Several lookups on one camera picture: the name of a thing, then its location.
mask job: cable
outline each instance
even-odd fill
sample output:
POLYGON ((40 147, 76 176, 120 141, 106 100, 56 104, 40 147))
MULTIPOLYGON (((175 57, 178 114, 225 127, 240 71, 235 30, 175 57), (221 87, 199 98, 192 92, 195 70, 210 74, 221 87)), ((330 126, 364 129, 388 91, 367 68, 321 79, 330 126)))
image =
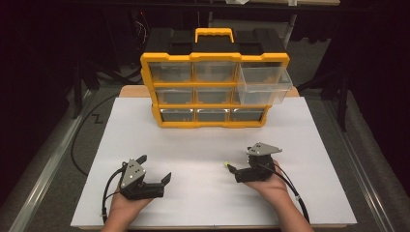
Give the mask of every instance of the cable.
POLYGON ((303 212, 303 214, 304 214, 305 219, 307 220, 308 223, 310 223, 310 220, 309 220, 309 217, 308 217, 308 210, 307 210, 307 207, 306 207, 306 205, 305 205, 305 202, 302 200, 301 195, 299 194, 299 192, 296 191, 295 187, 293 186, 292 182, 290 181, 290 179, 289 179, 289 177, 286 175, 286 173, 283 171, 283 169, 279 168, 279 169, 284 173, 284 175, 286 176, 286 178, 289 179, 289 180, 286 180, 286 178, 284 178, 284 177, 283 177, 282 175, 280 175, 277 171, 275 171, 274 169, 272 169, 272 168, 270 168, 270 167, 268 167, 268 166, 265 166, 265 165, 260 164, 260 163, 258 163, 258 165, 260 165, 261 167, 263 167, 263 168, 265 168, 265 169, 271 171, 273 174, 279 176, 279 177, 289 186, 289 188, 293 191, 293 194, 295 194, 296 200, 298 200, 299 204, 301 205, 302 212, 303 212))
POLYGON ((75 134, 74 134, 74 136, 73 136, 73 143, 72 143, 72 147, 71 147, 71 150, 70 150, 70 155, 71 155, 71 157, 72 157, 72 161, 73 161, 74 166, 75 166, 75 167, 78 169, 78 171, 81 172, 84 176, 88 176, 88 173, 85 172, 84 170, 82 170, 82 169, 78 166, 78 164, 76 163, 75 158, 74 158, 74 151, 73 151, 73 150, 74 150, 74 145, 75 145, 76 139, 77 139, 77 137, 78 137, 78 134, 79 134, 79 132, 81 131, 81 128, 82 128, 82 126, 84 125, 85 121, 88 119, 88 117, 90 117, 90 115, 94 112, 95 109, 97 109, 97 108, 98 108, 100 105, 102 105, 103 103, 105 103, 105 102, 109 101, 110 99, 112 99, 112 98, 114 98, 114 97, 117 97, 117 96, 119 96, 119 94, 115 94, 115 95, 113 95, 113 96, 110 96, 110 97, 106 98, 105 100, 101 101, 100 103, 98 103, 93 109, 91 109, 91 111, 90 111, 90 112, 85 116, 85 118, 81 121, 80 125, 78 126, 78 130, 75 132, 75 134))
POLYGON ((286 179, 289 181, 289 183, 292 185, 292 187, 294 188, 295 186, 293 185, 292 181, 290 181, 290 178, 287 176, 286 172, 284 172, 283 169, 281 169, 281 167, 279 165, 277 165, 276 163, 274 163, 274 166, 276 166, 286 177, 286 179))
POLYGON ((112 179, 114 179, 114 177, 117 176, 118 174, 124 172, 124 171, 126 170, 126 168, 127 168, 127 166, 126 166, 126 165, 123 165, 123 167, 121 167, 120 169, 116 170, 116 171, 114 172, 114 174, 112 174, 111 177, 108 179, 108 182, 106 183, 105 190, 103 191, 103 196, 102 196, 102 221, 103 221, 104 223, 105 223, 106 220, 108 219, 108 215, 106 214, 105 201, 106 201, 106 199, 107 199, 109 196, 111 196, 111 195, 113 195, 113 194, 115 194, 115 193, 118 193, 118 191, 117 191, 117 192, 114 192, 114 193, 112 193, 112 194, 106 196, 106 194, 107 194, 107 192, 108 192, 109 185, 111 184, 112 179))

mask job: yellow storage organizer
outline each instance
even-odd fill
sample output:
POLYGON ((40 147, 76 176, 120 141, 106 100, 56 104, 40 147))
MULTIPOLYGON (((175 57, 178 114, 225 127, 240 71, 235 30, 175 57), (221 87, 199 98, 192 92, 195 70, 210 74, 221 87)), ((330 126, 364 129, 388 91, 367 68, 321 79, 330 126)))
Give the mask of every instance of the yellow storage organizer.
POLYGON ((262 127, 292 81, 273 29, 153 28, 142 78, 162 128, 262 127))

